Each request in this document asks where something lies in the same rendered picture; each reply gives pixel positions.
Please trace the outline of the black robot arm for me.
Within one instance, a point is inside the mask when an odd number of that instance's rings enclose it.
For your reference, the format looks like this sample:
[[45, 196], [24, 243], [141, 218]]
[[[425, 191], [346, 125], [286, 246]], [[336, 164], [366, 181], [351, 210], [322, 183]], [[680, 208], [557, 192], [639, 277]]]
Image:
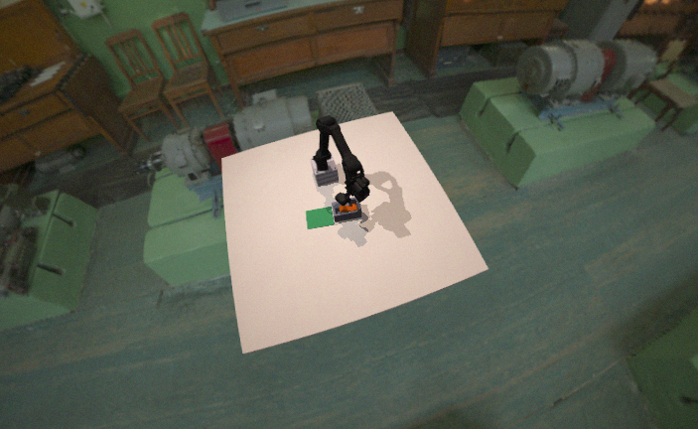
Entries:
[[[329, 170], [327, 161], [332, 159], [329, 147], [329, 135], [335, 142], [342, 157], [343, 170], [346, 174], [346, 182], [353, 188], [351, 195], [361, 203], [370, 193], [369, 187], [362, 180], [364, 169], [357, 156], [351, 153], [337, 120], [331, 115], [316, 120], [316, 126], [320, 130], [320, 148], [314, 156], [317, 171]], [[360, 171], [360, 173], [358, 173]]]

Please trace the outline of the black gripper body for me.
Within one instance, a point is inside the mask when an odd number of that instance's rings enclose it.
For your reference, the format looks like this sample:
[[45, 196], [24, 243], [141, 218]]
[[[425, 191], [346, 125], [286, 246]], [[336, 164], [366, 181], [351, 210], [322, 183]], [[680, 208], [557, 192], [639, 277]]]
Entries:
[[[365, 176], [363, 176], [362, 180], [366, 183], [367, 186], [369, 186], [369, 184], [370, 184], [369, 179], [367, 179]], [[351, 196], [351, 192], [353, 190], [353, 188], [351, 186], [349, 186], [346, 181], [345, 181], [345, 184], [346, 184], [345, 189], [347, 190], [347, 192], [345, 194], [343, 194], [342, 192], [339, 192], [337, 195], [335, 195], [335, 200], [338, 203], [340, 203], [342, 206], [344, 206], [345, 204], [347, 204], [349, 202], [349, 197]]]

